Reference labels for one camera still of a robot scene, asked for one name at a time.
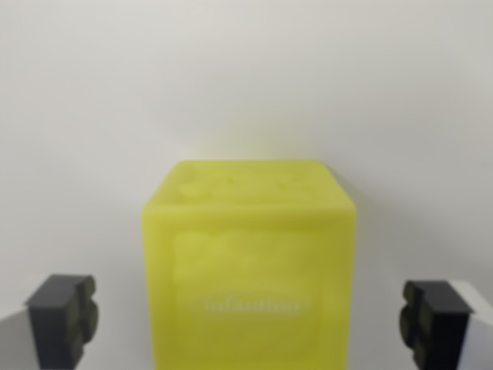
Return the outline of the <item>gripper grey right finger with black pad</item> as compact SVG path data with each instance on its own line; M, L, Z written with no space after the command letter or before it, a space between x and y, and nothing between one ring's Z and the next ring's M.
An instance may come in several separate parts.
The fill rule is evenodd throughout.
M418 369L491 369L492 303L467 281L409 280L399 315Z

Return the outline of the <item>gripper grey left finger with black pad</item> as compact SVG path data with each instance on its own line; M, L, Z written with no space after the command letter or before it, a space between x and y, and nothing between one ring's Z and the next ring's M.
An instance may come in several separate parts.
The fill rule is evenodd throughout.
M96 279L51 274L22 292L1 292L1 368L76 369L98 328Z

